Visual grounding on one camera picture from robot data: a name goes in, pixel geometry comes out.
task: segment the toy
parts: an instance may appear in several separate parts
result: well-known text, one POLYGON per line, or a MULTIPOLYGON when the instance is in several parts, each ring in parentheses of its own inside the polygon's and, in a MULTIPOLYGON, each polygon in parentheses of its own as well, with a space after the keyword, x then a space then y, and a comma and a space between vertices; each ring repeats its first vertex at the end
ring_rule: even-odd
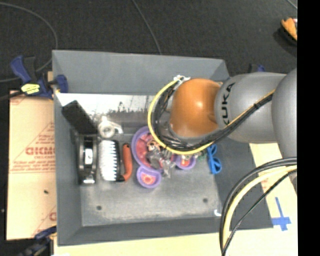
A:
POLYGON ((174 155, 161 147, 150 134, 147 126, 141 127, 132 138, 132 154, 139 167, 136 172, 138 182, 147 189, 156 188, 163 177, 170 178, 178 167, 189 170, 196 164, 196 156, 174 155))

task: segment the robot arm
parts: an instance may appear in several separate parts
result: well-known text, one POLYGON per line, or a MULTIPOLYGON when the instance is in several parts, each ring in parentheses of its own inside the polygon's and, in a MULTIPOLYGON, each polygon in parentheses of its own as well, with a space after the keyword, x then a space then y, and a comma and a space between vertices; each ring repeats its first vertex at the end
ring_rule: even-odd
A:
MULTIPOLYGON (((169 150, 175 141, 181 145, 192 145, 200 140, 197 145, 202 148, 207 146, 213 135, 230 128, 231 123, 234 124, 239 116, 255 106, 257 110, 251 111, 239 125, 233 127, 228 136, 244 143, 277 142, 283 157, 297 156, 297 69, 287 75, 270 72, 236 75, 221 86, 209 79, 193 78, 176 89, 171 88, 173 100, 166 128, 171 141, 165 141, 169 150), (261 102, 260 99, 266 95, 269 100, 260 106, 257 102, 261 102)), ((157 103, 154 113, 159 113, 159 106, 161 104, 157 103)), ((154 124, 161 122, 154 118, 154 124)), ((164 141, 165 136, 161 136, 159 128, 154 133, 160 137, 159 141, 164 141)))

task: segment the black wire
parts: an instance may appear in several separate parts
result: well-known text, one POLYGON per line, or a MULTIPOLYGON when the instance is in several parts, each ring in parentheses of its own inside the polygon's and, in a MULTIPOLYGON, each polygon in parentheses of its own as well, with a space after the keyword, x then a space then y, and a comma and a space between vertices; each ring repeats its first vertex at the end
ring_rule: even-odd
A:
POLYGON ((245 215, 243 215, 243 217, 237 222, 237 224, 235 225, 235 227, 232 229, 232 232, 230 233, 225 246, 222 250, 222 256, 225 256, 227 253, 227 250, 230 246, 230 243, 236 233, 236 231, 238 230, 239 226, 241 225, 242 221, 247 217, 247 215, 276 187, 278 186, 285 178, 287 178, 289 175, 296 173, 297 169, 286 173, 285 175, 283 175, 281 178, 279 178, 254 204, 253 206, 245 213, 245 215))
POLYGON ((154 33, 153 33, 153 31, 152 31, 151 27, 149 26, 149 24, 148 24, 148 22, 147 22, 147 20, 146 20, 145 16, 143 15, 143 13, 142 13, 142 11, 140 10, 139 6, 137 5, 136 1, 135 1, 135 0, 131 0, 131 1, 132 1, 132 3, 134 4, 134 6, 135 6, 135 8, 137 9, 137 11, 139 12, 140 16, 142 17, 142 19, 143 19, 143 21, 144 21, 145 25, 146 25, 146 26, 147 26, 147 28, 149 29, 150 34, 151 34, 151 36, 152 36, 152 38, 153 38, 153 40, 154 40, 154 43, 155 43, 155 45, 156 45, 156 48, 157 48, 157 50, 158 50, 159 54, 160 54, 160 55, 162 55, 162 51, 161 51, 161 49, 160 49, 160 46, 159 46, 158 40, 157 40, 156 36, 154 35, 154 33))
POLYGON ((14 93, 10 93, 10 94, 1 96, 1 97, 0 97, 0 102, 5 101, 5 100, 9 100, 9 99, 11 99, 11 98, 13 98, 13 97, 16 97, 16 96, 19 96, 19 95, 21 95, 21 94, 23 94, 23 93, 24 93, 23 91, 16 91, 16 92, 14 92, 14 93))
MULTIPOLYGON (((53 36, 54 36, 54 41, 55 41, 55 49, 58 49, 58 36, 56 31, 54 30, 54 28, 50 25, 50 23, 43 17, 41 17, 39 14, 33 12, 32 10, 26 9, 24 7, 20 7, 18 5, 15 4, 11 4, 11 3, 6 3, 6 2, 0 2, 0 5, 2 6, 6 6, 6 7, 10 7, 10 8, 14 8, 14 9, 18 9, 24 12, 27 12, 37 18, 39 18, 40 20, 42 20, 51 30, 53 36)), ((52 62, 52 58, 50 58, 45 64, 43 64, 41 67, 39 67, 36 72, 39 72, 41 70, 43 70, 46 66, 48 66, 50 63, 52 62)), ((16 81, 20 79, 19 77, 13 77, 13 78, 8 78, 8 79, 2 79, 0 80, 0 83, 7 83, 7 82, 11 82, 11 81, 16 81)))
POLYGON ((226 214, 229 210, 230 203, 233 200, 234 196, 237 194, 239 188, 243 186, 244 183, 248 181, 248 179, 252 178, 253 176, 257 175, 260 172, 263 172, 265 170, 269 170, 276 167, 283 167, 283 166, 293 166, 297 164, 297 158, 296 157, 285 157, 280 158, 277 160, 273 160, 270 162, 267 162, 263 165, 260 165, 253 169, 251 172, 243 176, 235 186, 233 186, 232 190, 229 192, 226 200, 224 201, 222 213, 221 213, 221 220, 220 220, 220 229, 219 229, 219 242, 220 242, 220 249, 223 249, 223 234, 224 234, 224 225, 226 221, 226 214))

